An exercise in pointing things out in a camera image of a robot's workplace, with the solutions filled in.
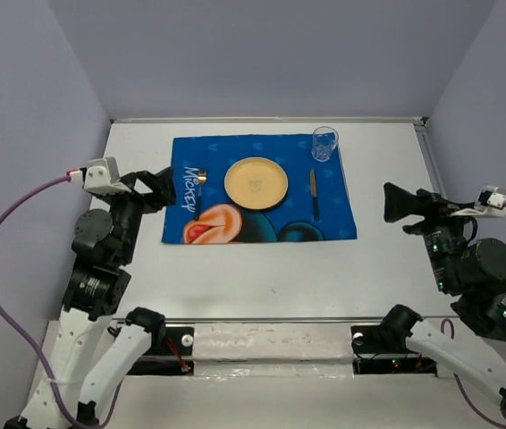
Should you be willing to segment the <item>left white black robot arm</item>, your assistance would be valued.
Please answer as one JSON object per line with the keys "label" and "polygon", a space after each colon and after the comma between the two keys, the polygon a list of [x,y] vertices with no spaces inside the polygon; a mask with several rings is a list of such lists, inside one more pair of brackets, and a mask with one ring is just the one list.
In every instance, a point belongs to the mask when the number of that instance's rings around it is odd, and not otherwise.
{"label": "left white black robot arm", "polygon": [[141,220],[176,201],[173,169],[120,175],[110,158],[68,172],[91,196],[106,203],[76,221],[75,260],[63,295],[58,331],[49,356],[39,357],[43,374],[23,411],[7,428],[102,428],[102,411],[111,412],[119,386],[143,353],[164,345],[164,316],[136,307],[114,345],[97,362],[98,343],[110,327],[131,280]]}

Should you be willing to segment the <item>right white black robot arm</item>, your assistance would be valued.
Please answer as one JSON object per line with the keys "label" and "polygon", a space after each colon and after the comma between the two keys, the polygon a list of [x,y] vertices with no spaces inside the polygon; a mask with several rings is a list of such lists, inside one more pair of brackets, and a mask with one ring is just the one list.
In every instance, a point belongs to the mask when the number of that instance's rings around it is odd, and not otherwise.
{"label": "right white black robot arm", "polygon": [[455,299],[451,310],[497,354],[504,369],[486,371],[475,352],[403,305],[394,306],[383,318],[377,338],[386,349],[411,349],[452,371],[457,383],[468,382],[478,389],[506,421],[506,244],[464,234],[466,224],[476,226],[478,218],[505,214],[506,191],[497,187],[484,188],[474,202],[454,203],[425,189],[411,193],[384,184],[384,220],[396,223],[410,215],[420,217],[403,231],[423,239],[436,288]]}

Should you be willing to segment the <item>gold fork green handle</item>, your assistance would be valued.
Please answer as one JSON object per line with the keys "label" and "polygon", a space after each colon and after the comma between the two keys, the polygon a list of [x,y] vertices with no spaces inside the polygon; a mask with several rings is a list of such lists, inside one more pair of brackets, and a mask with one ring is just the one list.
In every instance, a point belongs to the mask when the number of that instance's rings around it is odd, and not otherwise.
{"label": "gold fork green handle", "polygon": [[202,206],[202,192],[203,186],[207,181],[207,172],[205,170],[198,172],[198,195],[196,197],[196,205],[194,211],[193,220],[197,221],[201,214],[201,206]]}

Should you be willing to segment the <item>yellow round plate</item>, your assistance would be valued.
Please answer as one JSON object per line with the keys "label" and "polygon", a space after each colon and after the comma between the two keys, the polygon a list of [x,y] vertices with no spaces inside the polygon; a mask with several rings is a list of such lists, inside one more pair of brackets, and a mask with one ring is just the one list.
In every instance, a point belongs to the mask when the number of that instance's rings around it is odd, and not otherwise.
{"label": "yellow round plate", "polygon": [[288,192],[289,180],[284,169],[264,157],[248,157],[233,164],[223,182],[229,199],[250,210],[278,206]]}

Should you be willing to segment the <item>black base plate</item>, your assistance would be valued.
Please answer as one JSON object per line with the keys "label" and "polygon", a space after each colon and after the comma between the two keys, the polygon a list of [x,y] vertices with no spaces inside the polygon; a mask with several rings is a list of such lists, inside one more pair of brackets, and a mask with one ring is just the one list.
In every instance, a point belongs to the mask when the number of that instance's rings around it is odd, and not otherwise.
{"label": "black base plate", "polygon": [[151,347],[132,366],[132,376],[193,376],[195,363],[193,326],[167,326],[161,342],[153,341]]}
{"label": "black base plate", "polygon": [[350,328],[354,375],[432,374],[437,364],[418,352],[387,345],[378,336],[378,325],[361,324]]}

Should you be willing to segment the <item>clear plastic cup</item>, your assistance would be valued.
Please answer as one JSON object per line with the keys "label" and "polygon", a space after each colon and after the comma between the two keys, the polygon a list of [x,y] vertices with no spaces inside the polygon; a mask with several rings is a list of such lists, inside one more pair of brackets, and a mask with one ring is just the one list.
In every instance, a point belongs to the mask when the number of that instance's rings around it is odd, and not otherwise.
{"label": "clear plastic cup", "polygon": [[321,163],[329,161],[338,142],[339,135],[335,129],[328,126],[316,128],[312,134],[311,154],[313,158]]}

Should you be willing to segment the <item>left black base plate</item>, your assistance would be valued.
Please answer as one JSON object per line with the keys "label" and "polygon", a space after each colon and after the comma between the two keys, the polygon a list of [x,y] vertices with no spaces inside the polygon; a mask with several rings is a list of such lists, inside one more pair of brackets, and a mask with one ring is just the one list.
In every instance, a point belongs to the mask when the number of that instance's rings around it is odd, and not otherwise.
{"label": "left black base plate", "polygon": [[195,363],[193,326],[167,326],[161,342],[153,341],[151,347],[132,366],[132,376],[193,376]]}

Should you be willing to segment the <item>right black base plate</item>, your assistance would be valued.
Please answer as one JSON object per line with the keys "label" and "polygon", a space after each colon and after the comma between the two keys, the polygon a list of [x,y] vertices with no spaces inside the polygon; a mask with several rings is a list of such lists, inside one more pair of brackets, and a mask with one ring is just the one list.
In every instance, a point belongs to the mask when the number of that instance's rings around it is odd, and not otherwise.
{"label": "right black base plate", "polygon": [[350,328],[354,375],[432,374],[437,364],[418,352],[387,345],[378,336],[378,325],[361,324]]}

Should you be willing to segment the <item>blue Mickey placemat cloth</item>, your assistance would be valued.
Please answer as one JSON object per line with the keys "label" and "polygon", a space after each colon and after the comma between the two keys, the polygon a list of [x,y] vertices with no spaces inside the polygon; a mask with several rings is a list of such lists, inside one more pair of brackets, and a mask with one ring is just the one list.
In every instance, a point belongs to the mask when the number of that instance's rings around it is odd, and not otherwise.
{"label": "blue Mickey placemat cloth", "polygon": [[[342,158],[334,151],[319,163],[309,134],[233,135],[176,138],[172,168],[177,201],[166,210],[166,244],[229,244],[354,240],[357,225],[350,206]],[[278,163],[289,180],[285,199],[269,210],[233,203],[223,182],[228,169],[248,157]],[[315,169],[320,220],[313,216],[309,174]],[[198,172],[207,172],[201,214],[193,220]]]}

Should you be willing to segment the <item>gold knife green handle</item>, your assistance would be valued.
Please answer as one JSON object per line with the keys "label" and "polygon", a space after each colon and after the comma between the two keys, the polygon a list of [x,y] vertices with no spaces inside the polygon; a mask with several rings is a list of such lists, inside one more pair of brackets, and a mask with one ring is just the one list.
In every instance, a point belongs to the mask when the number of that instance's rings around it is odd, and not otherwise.
{"label": "gold knife green handle", "polygon": [[320,210],[319,210],[318,198],[317,198],[315,169],[310,170],[309,181],[310,181],[310,192],[311,192],[311,197],[312,197],[312,201],[313,201],[313,216],[314,216],[315,221],[319,221],[320,220]]}

